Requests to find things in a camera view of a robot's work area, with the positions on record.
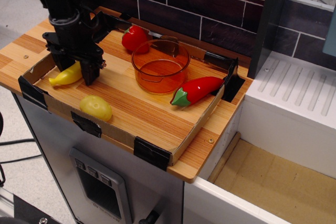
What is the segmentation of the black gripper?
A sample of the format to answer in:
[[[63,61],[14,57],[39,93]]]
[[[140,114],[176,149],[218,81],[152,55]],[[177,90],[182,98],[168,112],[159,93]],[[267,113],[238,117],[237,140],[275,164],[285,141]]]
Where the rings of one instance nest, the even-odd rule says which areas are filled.
[[[100,69],[106,66],[103,50],[98,43],[107,35],[106,19],[103,12],[94,14],[89,9],[73,9],[62,13],[49,11],[49,22],[55,31],[43,34],[47,49],[60,71],[80,61],[82,77],[87,86],[99,77]]]

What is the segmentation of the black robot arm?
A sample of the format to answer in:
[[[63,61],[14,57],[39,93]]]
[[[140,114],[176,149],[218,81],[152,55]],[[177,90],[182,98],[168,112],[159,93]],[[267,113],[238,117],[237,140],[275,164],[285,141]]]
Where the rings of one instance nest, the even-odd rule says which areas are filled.
[[[93,0],[40,1],[48,9],[54,27],[53,32],[43,34],[43,39],[58,69],[66,70],[78,61],[86,85],[91,85],[106,65],[103,50],[94,40],[100,20],[91,6]]]

